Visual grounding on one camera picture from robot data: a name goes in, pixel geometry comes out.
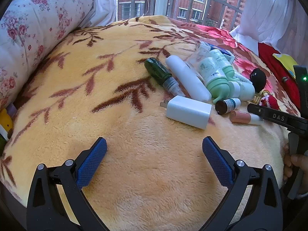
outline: metal screw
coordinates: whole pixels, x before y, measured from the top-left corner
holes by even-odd
[[[73,163],[74,163],[73,160],[67,160],[67,161],[65,162],[65,165],[66,165],[66,166],[71,166]]]
[[[236,164],[240,167],[243,167],[245,165],[245,163],[242,160],[238,160]]]
[[[267,170],[272,170],[272,167],[271,167],[270,165],[268,165],[268,164],[265,165],[265,168],[266,168]]]
[[[42,170],[44,168],[44,164],[38,165],[38,170]]]

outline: bed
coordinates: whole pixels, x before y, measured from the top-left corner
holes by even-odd
[[[285,128],[234,124],[212,107],[206,130],[200,130],[166,118],[159,107],[171,96],[149,76],[144,60],[155,57],[164,64],[169,55],[186,60],[196,40],[230,50],[233,67],[246,77],[260,68],[281,110],[299,116],[266,65],[225,30],[164,16],[85,28],[71,32],[45,57],[17,97],[13,135],[0,158],[1,182],[26,207],[38,164],[75,159],[102,136],[107,154],[83,192],[110,230],[198,230],[227,191],[201,149],[203,138],[211,136],[249,166],[270,164],[282,186]],[[247,104],[239,110],[247,112]]]

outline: white power adapter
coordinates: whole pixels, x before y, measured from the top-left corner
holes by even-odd
[[[205,129],[211,113],[211,104],[199,102],[177,95],[170,101],[161,102],[161,107],[167,109],[166,116],[185,124]]]

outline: black plush toy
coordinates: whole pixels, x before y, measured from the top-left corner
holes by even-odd
[[[262,91],[266,85],[266,75],[259,68],[256,68],[251,72],[250,80],[252,82],[252,85],[254,86],[256,93]]]

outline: red knitted item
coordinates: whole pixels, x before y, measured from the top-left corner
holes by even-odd
[[[295,80],[289,75],[289,73],[284,69],[282,64],[273,56],[274,53],[280,54],[273,47],[268,46],[264,43],[258,43],[259,48],[259,58],[267,65],[267,67],[272,71],[280,85],[284,88],[288,94],[291,101],[300,110],[301,103],[299,99],[299,91]],[[288,80],[282,82],[282,78],[287,77]]]
[[[276,98],[273,97],[272,95],[264,96],[260,100],[259,105],[267,107],[267,108],[272,108],[272,109],[280,110]]]

